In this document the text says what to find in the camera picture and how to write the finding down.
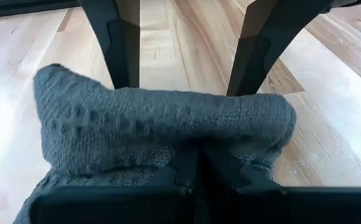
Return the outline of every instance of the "wood grain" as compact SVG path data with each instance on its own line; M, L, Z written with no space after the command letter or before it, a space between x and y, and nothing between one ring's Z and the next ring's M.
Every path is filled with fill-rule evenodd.
M141 0L141 87L224 95L252 0ZM62 63L112 88L81 8L0 18L0 223L49 170L32 98L38 68ZM260 89L298 114L278 159L283 185L361 186L361 6L312 21Z
M333 9L306 29L361 76L361 6Z

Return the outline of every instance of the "gray sweater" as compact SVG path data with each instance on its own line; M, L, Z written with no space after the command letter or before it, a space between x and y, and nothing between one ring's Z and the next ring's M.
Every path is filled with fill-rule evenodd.
M61 65L37 73L34 96L42 153L52 168L14 223L30 223L31 203L54 187L142 186L191 138L211 137L210 147L271 178L296 122L294 109L279 95L109 90Z

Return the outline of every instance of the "gray knit fabric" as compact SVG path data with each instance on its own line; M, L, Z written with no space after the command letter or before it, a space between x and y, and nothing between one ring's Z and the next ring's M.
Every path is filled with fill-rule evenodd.
M54 187L141 186L198 137L270 178L296 122L279 95L108 90L61 65L37 73L34 94L42 153L52 168L14 223L30 223L32 201Z

